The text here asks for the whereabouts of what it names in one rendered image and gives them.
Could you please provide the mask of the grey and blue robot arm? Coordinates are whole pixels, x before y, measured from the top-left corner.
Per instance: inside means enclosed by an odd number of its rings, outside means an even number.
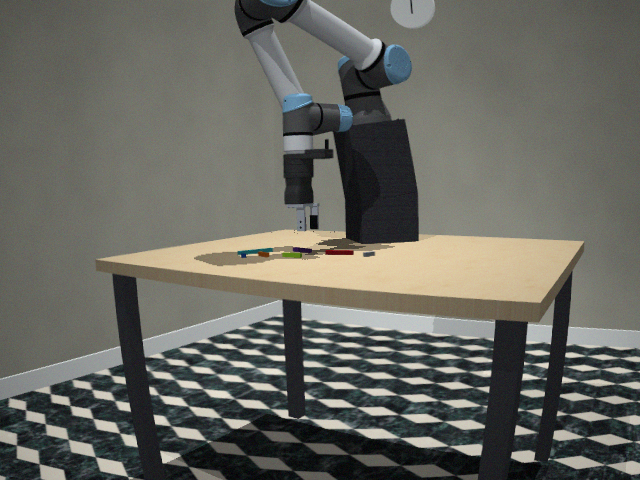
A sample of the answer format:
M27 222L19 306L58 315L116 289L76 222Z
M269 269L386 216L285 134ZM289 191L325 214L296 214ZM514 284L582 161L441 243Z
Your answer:
M345 132L352 124L391 120L379 88L409 78L412 64L403 47L369 39L311 0L236 0L234 8L239 29L283 110L283 137ZM345 55L338 61L345 105L313 103L304 94L272 18L291 22Z

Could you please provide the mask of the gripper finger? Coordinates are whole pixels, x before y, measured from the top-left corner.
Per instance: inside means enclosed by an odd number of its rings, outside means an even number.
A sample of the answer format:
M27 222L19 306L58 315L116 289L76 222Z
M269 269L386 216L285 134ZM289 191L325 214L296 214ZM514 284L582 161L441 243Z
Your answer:
M319 203L305 204L310 207L310 229L319 229Z
M306 231L305 204L287 204L287 208L297 208L297 231Z

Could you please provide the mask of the turquoise rod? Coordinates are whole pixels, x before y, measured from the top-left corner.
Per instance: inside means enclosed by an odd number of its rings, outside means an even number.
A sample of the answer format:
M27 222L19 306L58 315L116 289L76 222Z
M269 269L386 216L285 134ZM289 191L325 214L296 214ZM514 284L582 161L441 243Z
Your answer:
M263 249L253 249L253 250L242 250L242 251L238 251L238 255L241 255L241 253L246 253L246 254L256 254L258 252L273 252L273 248L263 248Z

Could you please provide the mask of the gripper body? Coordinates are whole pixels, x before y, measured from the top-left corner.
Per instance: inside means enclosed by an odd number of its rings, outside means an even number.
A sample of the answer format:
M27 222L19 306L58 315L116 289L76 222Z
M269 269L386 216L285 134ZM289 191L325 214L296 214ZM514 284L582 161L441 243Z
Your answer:
M284 136L283 151L286 152L283 155L285 204L314 203L311 185L314 177L313 159L333 158L328 139L325 139L325 149L313 149L311 135Z

